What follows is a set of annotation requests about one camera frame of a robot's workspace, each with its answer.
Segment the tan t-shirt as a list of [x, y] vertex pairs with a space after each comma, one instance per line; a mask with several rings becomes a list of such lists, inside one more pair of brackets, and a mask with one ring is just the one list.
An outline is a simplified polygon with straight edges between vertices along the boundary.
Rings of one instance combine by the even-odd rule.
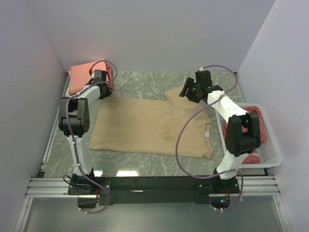
[[89, 147], [133, 153], [211, 158], [211, 119], [203, 106], [166, 91], [165, 101], [108, 97], [100, 105]]

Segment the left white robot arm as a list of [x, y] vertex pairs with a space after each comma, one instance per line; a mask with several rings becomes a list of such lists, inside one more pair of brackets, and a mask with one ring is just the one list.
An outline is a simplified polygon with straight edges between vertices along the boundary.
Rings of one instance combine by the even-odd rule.
[[72, 182], [79, 185], [85, 194], [96, 190], [93, 166], [86, 149], [84, 135], [90, 129], [89, 105], [97, 99], [111, 95], [109, 74], [103, 70], [91, 70], [90, 79], [84, 88], [59, 102], [58, 127], [67, 138], [73, 157]]

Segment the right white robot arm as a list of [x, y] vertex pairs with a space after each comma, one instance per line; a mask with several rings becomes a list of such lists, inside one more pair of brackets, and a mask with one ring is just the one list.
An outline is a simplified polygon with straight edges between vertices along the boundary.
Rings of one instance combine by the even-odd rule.
[[218, 85], [213, 85], [210, 71], [197, 71], [196, 78], [188, 77], [180, 97], [199, 103], [203, 100], [216, 110], [227, 123], [226, 152], [215, 169], [212, 188], [218, 193], [229, 187], [228, 179], [237, 175], [243, 161], [261, 145], [260, 123], [257, 113], [249, 113], [234, 103]]

